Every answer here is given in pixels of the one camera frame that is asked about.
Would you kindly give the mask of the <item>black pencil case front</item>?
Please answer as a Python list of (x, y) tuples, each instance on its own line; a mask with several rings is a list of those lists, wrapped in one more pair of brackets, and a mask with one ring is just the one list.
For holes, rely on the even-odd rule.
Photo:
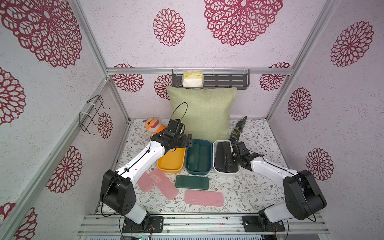
[(232, 155), (229, 142), (218, 142), (216, 146), (214, 166), (221, 173), (229, 172), (228, 157)]

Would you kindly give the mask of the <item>pink pencil case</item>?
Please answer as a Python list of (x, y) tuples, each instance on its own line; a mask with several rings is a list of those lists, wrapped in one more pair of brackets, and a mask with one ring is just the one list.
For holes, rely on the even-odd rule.
[(161, 170), (154, 169), (149, 176), (167, 200), (173, 200), (179, 194), (178, 189)]
[(210, 207), (222, 207), (224, 205), (224, 195), (221, 192), (187, 190), (184, 200), (190, 205)]
[(150, 191), (155, 186), (153, 180), (147, 172), (144, 172), (142, 174), (142, 176), (137, 182), (137, 185), (143, 193)]

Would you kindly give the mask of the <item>pink pencil case front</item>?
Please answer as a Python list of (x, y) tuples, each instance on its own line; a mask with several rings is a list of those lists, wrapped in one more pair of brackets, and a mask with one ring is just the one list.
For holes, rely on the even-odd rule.
[(224, 195), (221, 192), (187, 190), (184, 200), (190, 205), (210, 207), (222, 207), (224, 205)]

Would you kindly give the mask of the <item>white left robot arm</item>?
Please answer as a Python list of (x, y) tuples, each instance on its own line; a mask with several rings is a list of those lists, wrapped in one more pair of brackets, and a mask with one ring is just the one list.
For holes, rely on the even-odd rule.
[(135, 186), (149, 167), (168, 151), (190, 148), (193, 137), (181, 135), (170, 138), (164, 134), (151, 136), (145, 148), (125, 166), (103, 175), (100, 201), (119, 215), (136, 224), (144, 222), (148, 212), (136, 203)]

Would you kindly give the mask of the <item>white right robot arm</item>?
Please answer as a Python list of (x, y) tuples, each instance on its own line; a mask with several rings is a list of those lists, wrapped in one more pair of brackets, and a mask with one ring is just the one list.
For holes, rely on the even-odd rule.
[(224, 166), (228, 169), (240, 166), (282, 186), (284, 200), (258, 213), (258, 224), (263, 229), (289, 219), (309, 219), (327, 206), (327, 201), (311, 172), (291, 170), (273, 164), (265, 155), (248, 150), (244, 142), (231, 146), (225, 144)]

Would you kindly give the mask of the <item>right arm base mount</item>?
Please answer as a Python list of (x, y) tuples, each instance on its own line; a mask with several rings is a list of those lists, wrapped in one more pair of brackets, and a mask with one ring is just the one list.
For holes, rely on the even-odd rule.
[(242, 216), (244, 230), (247, 233), (255, 232), (285, 232), (286, 228), (282, 221), (271, 223), (266, 217), (259, 215)]

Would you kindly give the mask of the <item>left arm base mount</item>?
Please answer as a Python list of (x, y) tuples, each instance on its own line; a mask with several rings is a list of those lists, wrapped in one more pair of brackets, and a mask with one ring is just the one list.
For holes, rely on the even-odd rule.
[(126, 218), (123, 223), (122, 233), (162, 233), (164, 227), (164, 217), (146, 217), (141, 224), (137, 224)]

